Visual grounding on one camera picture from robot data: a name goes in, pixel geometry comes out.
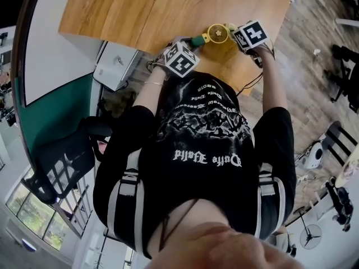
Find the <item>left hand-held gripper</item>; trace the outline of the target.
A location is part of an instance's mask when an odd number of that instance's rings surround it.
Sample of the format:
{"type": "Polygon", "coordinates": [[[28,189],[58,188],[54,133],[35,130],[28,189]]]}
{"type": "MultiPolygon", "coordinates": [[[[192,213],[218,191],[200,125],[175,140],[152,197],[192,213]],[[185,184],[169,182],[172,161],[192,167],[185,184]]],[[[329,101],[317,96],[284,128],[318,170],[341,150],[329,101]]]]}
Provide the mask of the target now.
{"type": "Polygon", "coordinates": [[[192,37],[177,36],[153,60],[153,67],[161,67],[166,73],[183,78],[199,64],[199,51],[200,47],[193,45],[192,37]]]}

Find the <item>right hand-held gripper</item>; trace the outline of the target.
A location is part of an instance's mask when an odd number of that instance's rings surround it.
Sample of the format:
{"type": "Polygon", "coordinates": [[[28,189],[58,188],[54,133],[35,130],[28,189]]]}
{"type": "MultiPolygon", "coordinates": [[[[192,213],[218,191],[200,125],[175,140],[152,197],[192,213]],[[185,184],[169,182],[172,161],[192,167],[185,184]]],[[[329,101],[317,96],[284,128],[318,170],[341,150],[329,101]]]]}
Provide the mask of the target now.
{"type": "Polygon", "coordinates": [[[259,20],[250,21],[232,30],[232,37],[243,54],[249,55],[258,67],[263,66],[262,59],[254,48],[266,45],[270,39],[259,20]]]}

